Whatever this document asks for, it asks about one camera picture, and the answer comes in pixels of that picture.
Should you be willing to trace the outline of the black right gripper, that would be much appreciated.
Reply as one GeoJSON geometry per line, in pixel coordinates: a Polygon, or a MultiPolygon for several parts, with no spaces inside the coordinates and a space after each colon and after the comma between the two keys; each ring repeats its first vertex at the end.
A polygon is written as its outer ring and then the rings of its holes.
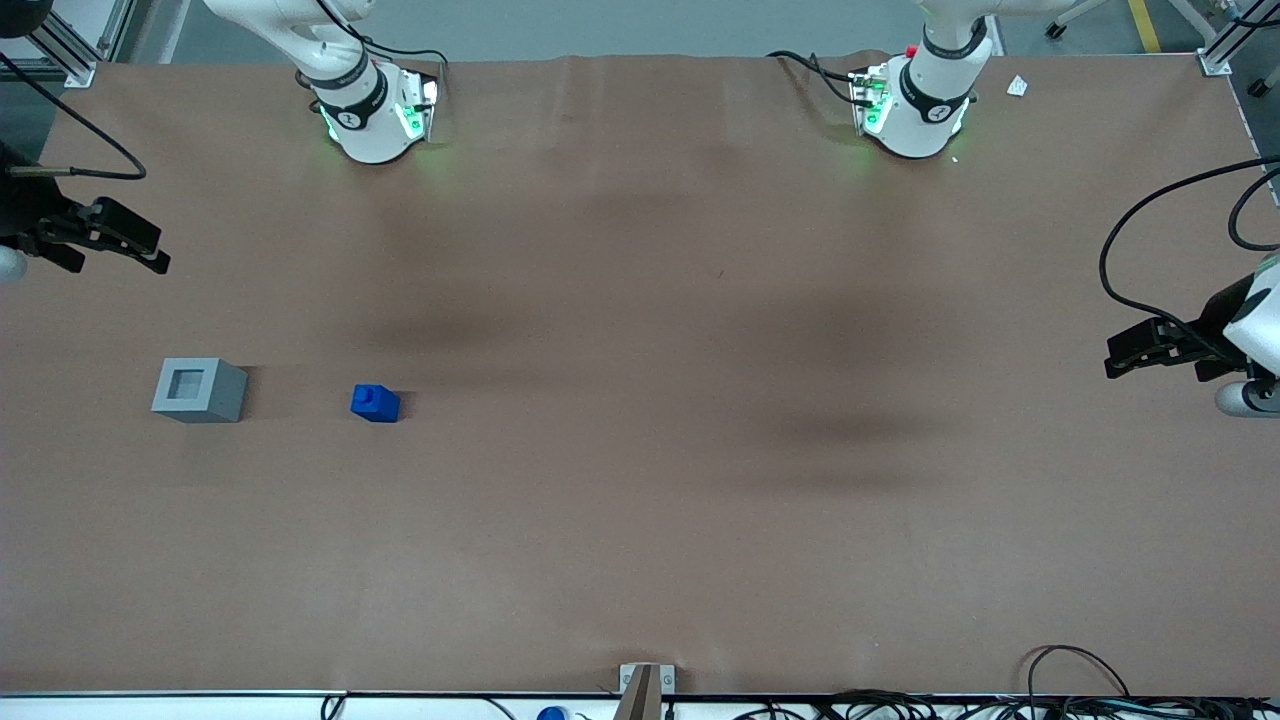
{"type": "Polygon", "coordinates": [[[63,195],[45,176],[14,176],[33,164],[23,152],[3,145],[1,273],[24,274],[31,258],[44,259],[69,273],[79,273],[84,254],[74,250],[92,233],[127,247],[118,252],[152,273],[168,273],[172,258],[159,250],[161,231],[124,204],[99,197],[83,205],[63,195]]]}

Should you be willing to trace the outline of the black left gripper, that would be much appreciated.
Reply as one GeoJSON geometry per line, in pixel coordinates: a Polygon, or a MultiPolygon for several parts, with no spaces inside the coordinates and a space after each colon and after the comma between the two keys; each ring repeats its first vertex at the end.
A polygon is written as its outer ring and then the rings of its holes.
{"type": "Polygon", "coordinates": [[[1254,379],[1260,370],[1247,354],[1225,337],[1228,323],[1245,304],[1254,277],[1244,275],[1208,297],[1199,315],[1190,320],[1148,316],[1106,341],[1108,356],[1103,372],[1117,379],[1143,368],[1143,363],[1166,366],[1192,364],[1198,382],[1240,374],[1254,379]]]}

